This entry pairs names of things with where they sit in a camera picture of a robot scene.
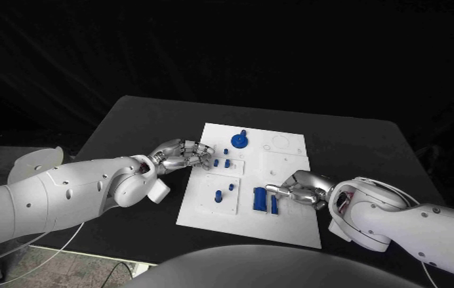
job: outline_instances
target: black curtain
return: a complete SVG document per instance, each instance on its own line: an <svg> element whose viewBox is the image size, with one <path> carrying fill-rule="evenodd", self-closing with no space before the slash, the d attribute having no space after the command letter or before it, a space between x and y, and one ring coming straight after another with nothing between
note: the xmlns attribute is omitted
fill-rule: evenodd
<svg viewBox="0 0 454 288"><path fill-rule="evenodd" d="M452 0L1 0L1 103L73 133L128 94L386 119L426 142L452 32Z"/></svg>

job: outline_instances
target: white board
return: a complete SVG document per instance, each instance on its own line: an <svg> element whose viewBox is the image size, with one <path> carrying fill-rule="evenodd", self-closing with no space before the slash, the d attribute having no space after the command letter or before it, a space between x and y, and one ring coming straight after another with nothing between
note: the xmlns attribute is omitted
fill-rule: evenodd
<svg viewBox="0 0 454 288"><path fill-rule="evenodd" d="M236 149L232 147L230 139L242 129L246 130L249 143L243 149ZM177 225L320 249L317 216L315 210L310 206L281 197L278 200L279 214L272 215L271 193L268 192L266 214L259 214L252 210L253 188L265 187L266 184L279 185L297 170L310 170L304 136L206 123L200 142L214 149L212 162L219 159L219 166L214 169L210 165L209 171L197 167L191 169ZM233 168L236 170L222 170L225 166L222 160L226 158L232 160L230 164L236 162L236 168ZM206 175L229 176L229 179L223 178L214 182L213 178L207 180ZM233 204L226 202L225 208L216 207L217 203L213 199L216 186L225 188L225 180L235 179L239 179L238 203L236 215L232 215L232 213L226 214L226 211L232 209ZM207 204L214 210L202 210L200 204Z"/></svg>

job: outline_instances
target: cable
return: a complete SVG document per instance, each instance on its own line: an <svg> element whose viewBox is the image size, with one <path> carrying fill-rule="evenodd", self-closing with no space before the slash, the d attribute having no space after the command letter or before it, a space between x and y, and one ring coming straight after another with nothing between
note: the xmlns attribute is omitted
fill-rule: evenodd
<svg viewBox="0 0 454 288"><path fill-rule="evenodd" d="M116 268L116 266L121 265L121 264L127 267L128 272L129 272L129 277L131 277L131 279L132 279L132 273L131 273L129 266L128 266L124 262L119 262L119 263L115 265L115 267L112 268L111 273L109 273L109 275L106 276L106 279L105 279L105 281L103 281L103 284L102 284L101 288L103 288L103 286L106 285L106 281L108 281L108 279L109 279L109 277L111 277L111 275L112 275L112 273L114 273L114 271L115 271L115 268Z"/></svg>
<svg viewBox="0 0 454 288"><path fill-rule="evenodd" d="M7 256L8 254L11 254L13 252L16 252L17 250L20 250L23 247L26 247L30 243L33 243L34 241L37 241L49 232L46 232L44 234L42 234L39 237L36 237L31 241L29 241L26 244L23 244L20 247L16 247L11 251L7 251L5 253L3 253L0 255L0 258Z"/></svg>
<svg viewBox="0 0 454 288"><path fill-rule="evenodd" d="M373 183L377 183L377 184L386 186L390 190L393 190L393 191L396 192L396 194L399 194L399 192L400 192L400 193L416 203L416 205L419 205L418 200L415 200L415 198L412 198L412 197L405 193L405 191L399 190L396 187L393 187L392 185L389 185L389 184L386 184L386 183L383 183L383 182L380 182L380 181L377 181L377 180L370 179L370 181L372 181ZM425 271L425 275L428 276L428 279L431 280L431 283L432 283L434 287L438 288L438 286L436 286L436 284L435 284L435 282L434 282L434 280L432 280L432 277L431 277L431 275L429 275L429 273L428 273L428 269L426 269L426 267L425 267L425 263L421 262L421 265L422 265L422 268L423 268L423 271Z"/></svg>
<svg viewBox="0 0 454 288"><path fill-rule="evenodd" d="M70 243L70 241L73 240L75 236L78 235L78 232L80 231L80 228L83 226L83 222L82 225L78 227L78 231L75 231L73 236L70 237L69 241L66 242L66 244L63 245L63 248L60 248L60 250L57 250L57 252L47 258L47 260L44 260L43 263L40 263L40 265L37 265L27 273L24 273L21 276L16 277L14 279L5 281L4 283L0 283L0 286L11 283L14 280L20 279L21 277L27 276L65 249L65 247L67 246L67 244Z"/></svg>

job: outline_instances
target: white cable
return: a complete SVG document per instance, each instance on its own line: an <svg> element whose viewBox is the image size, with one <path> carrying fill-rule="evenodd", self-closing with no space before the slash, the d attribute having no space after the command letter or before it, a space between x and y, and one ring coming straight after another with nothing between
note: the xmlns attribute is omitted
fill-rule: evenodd
<svg viewBox="0 0 454 288"><path fill-rule="evenodd" d="M26 244L23 244L20 247L16 247L11 251L7 251L5 253L3 253L0 255L0 258L7 256L8 254L11 254L13 252L16 252L17 250L20 250L23 247L26 247L30 243L33 243L34 241L37 241L49 232L46 232L44 234L42 234L39 237L36 237L31 241L29 241Z"/></svg>
<svg viewBox="0 0 454 288"><path fill-rule="evenodd" d="M380 181L377 181L377 180L370 179L370 181L374 182L374 183L377 183L377 184L380 184L380 185L383 185L383 186L386 186L386 187L387 187L390 190L393 190L396 193L400 192L400 193L416 203L416 205L419 205L418 200L415 200L415 198L412 198L412 197L410 197L403 191L400 191L396 187L393 187L392 185L389 185L389 184L386 184L386 183L383 183L383 182L380 182ZM426 267L425 267L425 263L421 262L421 265L422 265L422 268L423 268L423 271L425 271L425 275L428 276L428 279L431 280L431 283L432 283L434 287L438 288L438 286L436 286L436 284L435 284L435 282L434 282L434 280L432 280L432 277L431 277L431 275L429 275L429 273L428 273L428 269L426 269Z"/></svg>
<svg viewBox="0 0 454 288"><path fill-rule="evenodd" d="M0 283L0 286L4 285L4 284L7 284L7 283L11 283L14 280L17 280L17 279L20 279L21 277L27 276L27 275L29 275L62 251L63 251L65 247L67 246L67 244L69 244L70 241L73 240L73 238L75 238L75 236L76 236L76 234L78 234L78 232L79 232L82 226L83 226L83 222L82 222L82 225L78 227L78 231L75 231L75 234L73 234L73 236L70 237L69 241L67 241L66 244L63 245L63 248L60 248L60 250L57 250L57 252L47 258L47 260L46 260L43 263L40 263L40 265L36 266L36 267L34 267L27 273L24 273L21 276L18 276L17 278L14 278L14 279L5 281L4 283Z"/></svg>

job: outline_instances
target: black table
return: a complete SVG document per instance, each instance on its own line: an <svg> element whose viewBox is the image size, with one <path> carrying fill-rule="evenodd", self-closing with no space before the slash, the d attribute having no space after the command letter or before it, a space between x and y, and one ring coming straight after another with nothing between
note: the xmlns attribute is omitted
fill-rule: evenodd
<svg viewBox="0 0 454 288"><path fill-rule="evenodd" d="M444 204L398 126L374 119L125 96L115 103L75 161L148 154L173 138L199 140L204 123L302 134L314 172L338 181L356 176L373 178L406 191L421 203ZM297 247L176 225L190 170L181 169L163 177L171 191L161 204L144 198L129 208L111 209L102 217L86 222L67 249L161 263L184 253L222 245ZM395 243L385 253L372 252L328 231L327 210L317 213L317 219L323 252L370 264L428 285L419 262ZM75 228L52 232L37 245L60 247L73 231ZM438 281L452 280L451 274L428 267Z"/></svg>

